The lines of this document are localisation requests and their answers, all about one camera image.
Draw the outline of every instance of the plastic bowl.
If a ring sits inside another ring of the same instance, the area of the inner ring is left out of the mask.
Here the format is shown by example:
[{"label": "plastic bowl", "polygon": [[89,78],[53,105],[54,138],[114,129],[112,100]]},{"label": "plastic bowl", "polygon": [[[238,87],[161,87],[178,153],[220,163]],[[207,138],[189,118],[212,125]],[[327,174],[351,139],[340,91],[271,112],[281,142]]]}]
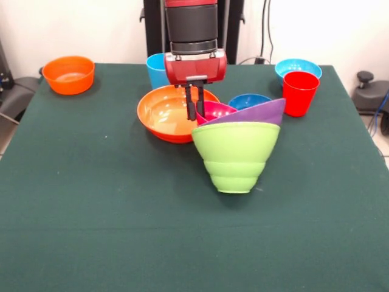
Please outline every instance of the plastic bowl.
[{"label": "plastic bowl", "polygon": [[205,118],[202,117],[198,112],[196,113],[197,122],[199,126],[203,123],[215,120],[219,117],[228,116],[229,114],[237,112],[237,109],[231,106],[225,105],[219,102],[204,102]]},{"label": "plastic bowl", "polygon": [[280,126],[282,124],[285,106],[285,99],[276,99],[211,120],[202,124],[202,126],[231,122],[265,122]]},{"label": "plastic bowl", "polygon": [[[194,102],[198,90],[191,88]],[[204,90],[204,100],[219,102],[218,98]],[[173,85],[157,88],[146,94],[138,104],[140,122],[155,136],[167,142],[183,144],[192,141],[191,132],[198,124],[188,120],[185,89]]]},{"label": "plastic bowl", "polygon": [[79,56],[62,57],[43,67],[42,74],[56,93],[72,96],[87,91],[93,84],[95,64]]},{"label": "plastic bowl", "polygon": [[250,108],[251,106],[260,105],[261,103],[270,102],[271,99],[261,94],[242,94],[234,97],[230,102],[229,106],[236,108],[238,111]]},{"label": "plastic bowl", "polygon": [[249,193],[277,143],[271,123],[218,123],[193,130],[194,144],[221,193]]},{"label": "plastic bowl", "polygon": [[317,78],[321,78],[323,75],[322,69],[315,63],[312,63],[303,59],[285,59],[280,61],[275,66],[275,72],[281,86],[284,85],[284,77],[287,73],[292,71],[305,71],[315,75]]}]

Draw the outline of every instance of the blue bowl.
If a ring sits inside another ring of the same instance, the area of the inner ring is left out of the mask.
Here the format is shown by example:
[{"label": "blue bowl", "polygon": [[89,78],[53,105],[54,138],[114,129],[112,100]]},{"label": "blue bowl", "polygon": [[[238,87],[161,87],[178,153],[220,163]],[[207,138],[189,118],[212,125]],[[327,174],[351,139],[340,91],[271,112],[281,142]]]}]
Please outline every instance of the blue bowl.
[{"label": "blue bowl", "polygon": [[284,76],[292,71],[305,71],[315,75],[319,79],[323,74],[320,67],[310,61],[303,59],[286,59],[275,65],[275,72],[277,73],[281,86],[284,85]]},{"label": "blue bowl", "polygon": [[248,93],[242,94],[241,96],[234,97],[230,102],[229,106],[236,108],[238,111],[244,110],[245,108],[251,108],[261,103],[270,102],[271,99],[262,96],[260,94]]}]

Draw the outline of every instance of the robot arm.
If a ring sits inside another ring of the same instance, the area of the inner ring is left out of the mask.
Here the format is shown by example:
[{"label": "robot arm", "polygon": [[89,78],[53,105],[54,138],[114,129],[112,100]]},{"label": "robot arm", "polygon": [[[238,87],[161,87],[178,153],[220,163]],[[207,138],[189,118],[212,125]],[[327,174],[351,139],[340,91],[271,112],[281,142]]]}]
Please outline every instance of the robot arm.
[{"label": "robot arm", "polygon": [[[187,96],[188,119],[204,116],[204,90],[207,83],[222,81],[227,57],[218,49],[217,0],[165,0],[171,52],[165,56],[171,84],[183,86]],[[196,86],[199,98],[192,102],[190,87]]]}]

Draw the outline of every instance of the blue cup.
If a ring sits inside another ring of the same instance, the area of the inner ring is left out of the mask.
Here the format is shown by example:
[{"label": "blue cup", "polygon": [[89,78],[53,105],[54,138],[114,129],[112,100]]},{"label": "blue cup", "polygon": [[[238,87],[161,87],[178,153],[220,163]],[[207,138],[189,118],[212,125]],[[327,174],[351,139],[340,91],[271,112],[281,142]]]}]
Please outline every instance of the blue cup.
[{"label": "blue cup", "polygon": [[146,65],[153,89],[170,85],[165,68],[165,54],[156,54],[148,57]]},{"label": "blue cup", "polygon": [[236,108],[238,111],[244,110],[245,108],[251,108],[255,105],[260,105],[261,103],[270,102],[271,99],[267,96],[262,96],[261,94],[242,94],[233,98],[229,102],[229,106]]}]

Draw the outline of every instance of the red cup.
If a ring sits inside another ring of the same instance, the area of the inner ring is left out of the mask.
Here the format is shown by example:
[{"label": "red cup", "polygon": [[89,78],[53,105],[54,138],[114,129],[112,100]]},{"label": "red cup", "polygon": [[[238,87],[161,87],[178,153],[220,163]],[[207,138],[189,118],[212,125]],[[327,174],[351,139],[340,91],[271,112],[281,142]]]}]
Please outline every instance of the red cup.
[{"label": "red cup", "polygon": [[320,80],[304,71],[292,71],[284,77],[285,113],[292,117],[305,116],[314,99]]}]

